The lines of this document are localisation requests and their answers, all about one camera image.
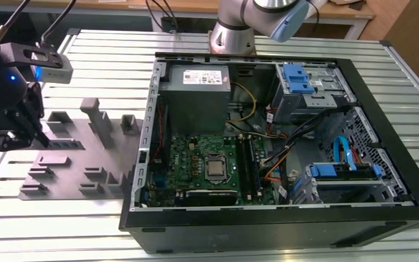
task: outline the blue plastic bracket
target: blue plastic bracket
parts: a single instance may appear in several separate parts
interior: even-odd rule
[[[310,85],[309,75],[298,64],[285,64],[285,79],[293,94],[313,94],[316,89]]]

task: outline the metal work surface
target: metal work surface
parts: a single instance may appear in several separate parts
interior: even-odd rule
[[[352,59],[419,166],[419,80],[394,50],[376,41],[294,38],[280,44],[258,37],[256,43],[260,55]],[[67,36],[61,50],[74,79],[46,85],[46,115],[63,110],[87,118],[82,100],[99,97],[111,119],[123,114],[143,119],[155,52],[206,53],[209,38],[83,30]],[[18,199],[37,156],[37,151],[0,153],[0,261],[419,261],[419,229],[364,248],[149,255],[118,230],[122,200]]]

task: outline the motherboard chip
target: motherboard chip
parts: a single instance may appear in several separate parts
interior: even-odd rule
[[[209,176],[224,176],[225,175],[225,162],[224,161],[209,161]]]
[[[224,154],[209,154],[206,157],[205,179],[211,184],[221,184],[228,179],[226,156]]]

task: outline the wooden table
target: wooden table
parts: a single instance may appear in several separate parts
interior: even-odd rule
[[[221,0],[169,0],[178,17],[194,17],[215,19]],[[0,11],[13,11],[22,0],[0,0]],[[26,12],[30,13],[62,13],[70,0],[33,0]],[[162,10],[150,1],[157,19],[165,17]],[[73,14],[102,14],[102,15],[142,15],[149,16],[145,0],[127,0],[119,3],[99,3],[99,0],[78,0]],[[349,8],[349,5],[337,5],[329,2],[321,9],[320,23],[350,25],[346,39],[358,39],[362,31],[376,13],[368,5],[361,11]],[[306,20],[306,23],[316,23],[316,15]],[[161,31],[159,25],[153,22],[154,31]]]

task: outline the gray plastic block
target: gray plastic block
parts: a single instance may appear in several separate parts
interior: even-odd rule
[[[21,192],[25,195],[46,195],[49,188],[42,183],[25,184],[21,188]]]
[[[106,171],[106,169],[103,167],[101,167],[101,168],[89,167],[85,170],[85,174],[86,174],[87,178],[95,182],[105,182],[107,180],[107,176],[109,176],[109,172]]]
[[[50,166],[33,166],[29,171],[29,175],[35,179],[54,178],[55,172],[51,170]]]
[[[86,148],[75,139],[51,139],[50,147],[39,150],[86,150]]]
[[[35,179],[33,176],[27,176],[26,184],[42,183],[50,189],[47,194],[41,195],[27,195],[25,193],[19,194],[19,198],[23,200],[65,200],[65,199],[121,199],[123,194],[118,193],[118,184],[129,186],[129,178],[123,179],[121,176],[134,175],[130,171],[134,167],[134,159],[137,159],[137,154],[139,151],[141,144],[141,134],[138,135],[125,135],[123,129],[121,127],[121,119],[111,120],[111,137],[115,141],[115,147],[105,148],[99,137],[93,132],[90,127],[90,119],[73,119],[73,123],[66,123],[69,134],[71,140],[57,139],[57,141],[78,141],[82,143],[82,150],[77,147],[53,148],[51,150],[41,150],[39,157],[43,157],[43,161],[49,160],[51,164],[42,165],[43,167],[50,167],[54,171],[54,178],[39,177]],[[139,128],[142,128],[143,120],[138,119],[137,123]],[[46,128],[49,137],[57,138],[58,134],[50,133],[50,129]],[[62,159],[70,159],[69,165],[62,165]],[[101,181],[91,180],[85,171],[86,168],[103,168],[105,177]],[[103,188],[103,194],[83,194],[79,190],[81,184],[90,184],[98,182]]]
[[[101,112],[101,101],[98,98],[85,98],[81,111],[89,115],[93,121],[93,129],[95,130],[105,148],[113,148],[115,141],[111,137],[111,121],[106,112]]]
[[[125,135],[138,135],[141,133],[135,115],[123,115],[123,118],[121,119],[121,128],[123,129]]]
[[[81,184],[79,191],[85,195],[98,195],[105,193],[103,187],[98,182]]]
[[[71,159],[67,156],[41,156],[35,163],[41,166],[70,165]]]
[[[54,133],[69,133],[65,126],[66,123],[73,123],[73,119],[67,112],[53,112],[47,120],[47,125],[50,126],[51,131]]]
[[[113,194],[123,195],[126,193],[126,185],[125,185],[126,182],[127,182],[127,176],[125,173],[121,174],[119,181],[117,180],[113,173],[110,173],[105,187],[110,189]]]

